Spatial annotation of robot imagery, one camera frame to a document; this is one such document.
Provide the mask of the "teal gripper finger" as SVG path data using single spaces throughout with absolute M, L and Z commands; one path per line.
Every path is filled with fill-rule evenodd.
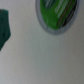
M 10 38 L 10 36 L 9 12 L 2 9 L 0 10 L 0 50 L 3 48 L 5 42 Z

